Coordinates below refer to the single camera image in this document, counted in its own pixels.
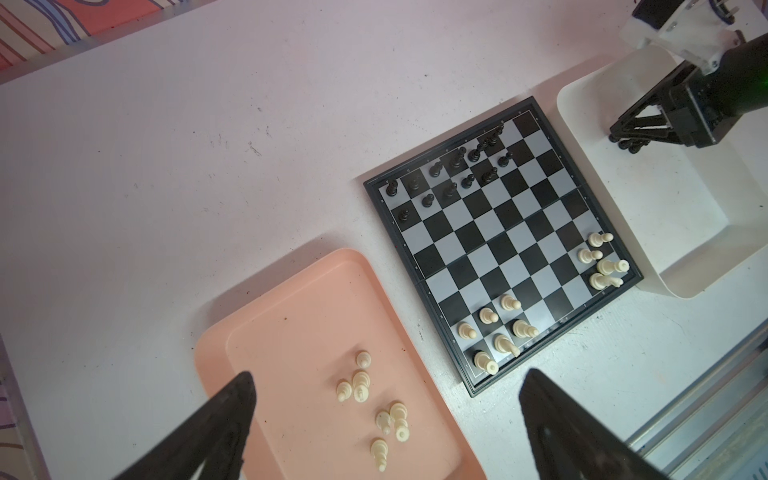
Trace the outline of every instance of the white square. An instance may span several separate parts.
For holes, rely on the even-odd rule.
[[[528,135],[525,138],[525,143],[528,144],[528,148],[531,150],[531,153],[534,157],[538,157],[545,151],[552,149],[552,146],[549,144],[549,140],[547,140],[547,136],[544,135],[544,132],[541,130],[537,130],[536,132]]]
[[[547,177],[547,174],[541,169],[541,165],[534,161],[520,166],[518,170],[520,170],[520,173],[525,179],[525,183],[528,185],[536,185]]]
[[[496,212],[493,210],[489,210],[480,217],[475,218],[475,225],[477,225],[480,234],[486,242],[504,231],[502,221],[498,219]]]
[[[511,198],[507,191],[507,187],[504,186],[501,178],[497,178],[490,184],[485,185],[482,188],[482,193],[485,194],[485,198],[488,199],[491,208],[496,208]]]
[[[440,253],[440,257],[445,265],[448,265],[453,260],[458,259],[466,253],[464,247],[462,247],[462,243],[458,241],[458,237],[454,232],[451,232],[436,241],[435,247],[437,248],[438,253]]]
[[[432,292],[432,296],[435,297],[437,303],[442,302],[449,296],[458,292],[456,282],[453,281],[453,277],[447,268],[444,268],[436,274],[429,277],[427,280],[429,290]]]
[[[453,230],[458,230],[472,221],[472,215],[462,201],[448,205],[442,211],[445,213],[445,218],[448,219],[448,223],[451,224]]]
[[[478,248],[467,255],[467,257],[478,276],[483,276],[498,266],[498,262],[496,262],[493,253],[491,253],[491,249],[488,248],[488,244]]]
[[[405,239],[406,245],[408,245],[411,253],[420,252],[432,245],[432,238],[429,236],[427,227],[425,227],[422,222],[419,222],[404,231],[402,233],[402,238]]]

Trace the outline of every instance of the pink tray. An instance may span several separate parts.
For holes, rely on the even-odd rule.
[[[336,401],[367,350],[370,397]],[[284,478],[485,478],[368,260],[337,250],[210,327],[195,349],[209,396],[243,370],[256,413],[245,448],[250,480]],[[408,407],[410,439],[383,435],[374,418]],[[389,445],[379,473],[373,439]]]

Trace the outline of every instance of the black square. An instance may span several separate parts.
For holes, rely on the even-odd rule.
[[[533,160],[531,149],[528,148],[528,144],[526,144],[524,140],[520,140],[518,143],[510,145],[507,147],[507,151],[512,154],[512,160],[518,167]]]
[[[543,210],[539,210],[531,215],[525,222],[528,225],[528,228],[531,229],[531,233],[533,233],[533,237],[537,242],[554,232],[554,228],[552,228],[552,225],[549,223],[549,219],[544,214]]]
[[[480,234],[480,230],[478,230],[475,222],[467,223],[465,226],[456,230],[456,236],[458,237],[459,243],[464,247],[464,251],[467,253],[480,247],[485,242],[485,238]]]
[[[553,293],[550,293],[544,301],[547,303],[547,308],[549,308],[555,322],[568,315],[574,309],[562,288],[558,288]]]
[[[453,231],[445,214],[440,210],[438,213],[424,220],[424,226],[429,232],[433,242],[436,242]]]
[[[552,271],[561,285],[565,285],[578,276],[578,271],[567,253],[550,263],[549,266],[552,267]]]
[[[419,184],[419,187],[412,190],[411,189],[411,182],[416,181]],[[406,187],[406,192],[408,192],[408,195],[413,198],[416,195],[421,195],[427,190],[429,190],[429,185],[427,184],[427,180],[424,178],[424,174],[421,170],[416,169],[410,174],[404,175],[400,181],[402,184]]]
[[[459,292],[454,293],[440,302],[440,310],[442,310],[445,321],[448,322],[450,326],[454,326],[456,323],[469,316],[467,304],[464,302],[464,299]]]
[[[531,187],[531,192],[533,192],[533,196],[536,197],[541,208],[552,205],[559,198],[554,188],[552,188],[552,184],[546,178]]]
[[[493,210],[496,212],[496,217],[502,222],[504,230],[509,230],[523,221],[523,216],[512,200],[505,201]]]
[[[502,183],[507,187],[510,197],[519,195],[528,189],[528,184],[525,183],[523,174],[517,168],[502,177]]]
[[[568,215],[571,215],[571,218],[576,218],[589,210],[587,208],[587,204],[584,202],[584,199],[581,198],[581,193],[578,191],[578,189],[572,190],[571,192],[563,195],[562,200],[563,205],[568,211]]]
[[[464,288],[470,283],[478,279],[478,274],[475,272],[475,268],[472,266],[472,262],[464,255],[462,258],[456,260],[448,267],[448,271],[453,277],[453,281],[459,289]]]
[[[524,114],[519,115],[512,119],[515,126],[518,128],[520,135],[527,137],[530,134],[535,133],[537,130],[541,130],[536,123],[536,119],[530,111],[526,111]]]
[[[437,200],[437,203],[440,204],[440,207],[446,208],[448,205],[453,205],[459,200],[462,199],[462,197],[458,194],[458,191],[453,194],[453,197],[446,197],[445,191],[448,190],[448,187],[453,184],[453,180],[450,178],[441,184],[439,184],[437,187],[433,188],[432,191],[435,192],[435,199]]]
[[[543,154],[536,157],[536,160],[547,177],[563,168],[563,164],[560,162],[560,159],[554,150],[545,151]]]
[[[581,238],[581,233],[573,222],[568,222],[558,228],[558,238],[562,242],[563,247],[569,252],[581,245],[584,241],[584,239]]]
[[[516,286],[512,287],[512,291],[515,292],[517,299],[520,300],[520,304],[524,310],[531,308],[539,300],[541,300],[541,294],[536,288],[536,284],[533,283],[533,279],[527,278]]]
[[[442,262],[440,252],[437,251],[437,247],[434,244],[426,247],[424,250],[414,254],[413,258],[419,264],[419,268],[422,269],[424,278],[429,278],[435,273],[442,270],[445,264]]]
[[[538,247],[538,243],[534,243],[532,246],[521,251],[520,260],[523,261],[523,265],[525,265],[525,269],[530,275],[533,275],[534,273],[547,266],[547,259],[541,252],[541,248]]]
[[[400,220],[400,212],[403,210],[408,211],[408,220],[406,221]],[[400,205],[399,207],[393,208],[392,217],[395,219],[395,223],[397,223],[397,226],[400,228],[401,232],[408,230],[410,227],[413,227],[418,222],[422,221],[421,217],[419,216],[419,212],[416,211],[416,209],[413,207],[413,202],[410,200],[405,202],[403,205]]]
[[[509,283],[507,283],[502,269],[498,267],[481,276],[480,281],[485,287],[485,291],[488,292],[488,296],[491,297],[491,300],[500,297],[502,293],[509,290]]]
[[[506,233],[489,240],[488,248],[491,249],[491,253],[499,265],[518,254]]]
[[[482,190],[477,190],[464,197],[464,205],[467,206],[467,210],[469,210],[472,218],[480,217],[491,209],[491,204],[488,202],[488,199],[485,198],[485,194]]]
[[[487,158],[477,165],[472,165],[470,169],[472,170],[472,173],[475,175],[475,178],[477,178],[478,184],[481,187],[484,187],[485,185],[490,184],[492,181],[496,179],[495,175],[491,179],[491,182],[486,182],[486,181],[483,181],[482,179],[483,175],[487,174],[489,171],[493,169],[493,165],[491,164],[491,161]]]

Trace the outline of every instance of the chessboard frame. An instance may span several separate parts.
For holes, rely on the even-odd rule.
[[[448,140],[442,141],[436,146],[422,152],[421,154],[411,157],[407,161],[404,161],[401,164],[398,164],[397,166],[392,167],[387,171],[376,175],[374,178],[364,182],[365,189],[368,192],[374,207],[376,208],[376,212],[381,217],[387,233],[394,243],[395,249],[400,255],[400,259],[406,265],[406,270],[411,277],[411,281],[413,282],[416,290],[419,292],[422,302],[424,303],[427,312],[432,318],[432,322],[435,324],[435,327],[438,330],[442,341],[445,344],[445,347],[450,352],[452,361],[458,370],[459,375],[462,377],[462,381],[464,382],[464,385],[471,397],[477,396],[480,392],[496,383],[507,373],[522,365],[525,360],[531,358],[539,350],[553,343],[557,338],[592,316],[592,314],[596,313],[608,303],[615,300],[622,293],[629,290],[632,286],[643,279],[642,272],[637,268],[637,264],[632,259],[628,249],[622,243],[621,239],[616,236],[614,240],[611,241],[611,246],[613,247],[614,252],[616,252],[620,258],[626,259],[628,262],[630,262],[630,265],[632,266],[631,272],[634,274],[629,280],[625,281],[621,288],[616,289],[609,287],[610,291],[600,292],[600,294],[593,296],[590,300],[592,302],[591,304],[578,307],[564,319],[556,320],[556,323],[560,323],[558,328],[548,333],[542,333],[544,338],[539,339],[533,345],[527,346],[525,349],[523,349],[519,357],[504,364],[496,375],[487,376],[485,379],[476,384],[473,383],[473,381],[470,379],[468,373],[462,366],[464,353],[458,347],[456,340],[449,329],[450,327],[448,326],[448,323],[445,321],[445,319],[442,318],[440,307],[435,301],[435,298],[432,296],[429,286],[426,283],[426,278],[421,274],[421,270],[416,264],[414,256],[410,253],[410,250],[407,247],[402,233],[398,228],[395,220],[393,219],[389,208],[386,206],[386,204],[383,203],[383,200],[379,198],[381,196],[379,189],[383,185],[386,185],[389,180],[393,178],[399,178],[404,174],[417,170],[428,162],[439,159],[441,156],[456,149],[458,146],[465,144],[471,139],[481,137],[485,134],[490,135],[490,133],[502,121],[515,118],[520,114],[524,114],[526,111],[530,111],[533,114],[535,120],[539,124],[540,129],[544,132],[547,139],[549,140],[552,149],[560,157],[564,168],[576,183],[577,189],[582,192],[584,201],[586,202],[588,208],[595,215],[598,223],[602,226],[603,231],[615,232],[616,230],[613,228],[613,224],[608,219],[600,204],[597,202],[597,199],[593,195],[589,185],[587,184],[587,181],[584,179],[584,176],[576,167],[576,164],[571,158],[571,155],[565,149],[560,138],[555,133],[554,128],[551,126],[549,120],[545,117],[544,112],[541,110],[541,107],[539,107],[538,102],[533,97],[526,98],[525,100],[504,109],[502,112],[499,112],[498,114],[495,114],[486,120],[478,122],[474,126],[465,129],[461,133],[450,137]]]

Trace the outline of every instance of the white tray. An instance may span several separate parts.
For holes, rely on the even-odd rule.
[[[643,272],[638,286],[692,298],[768,244],[768,197],[728,137],[703,149],[652,142],[635,155],[607,139],[675,65],[662,48],[634,51],[565,86],[552,120]]]

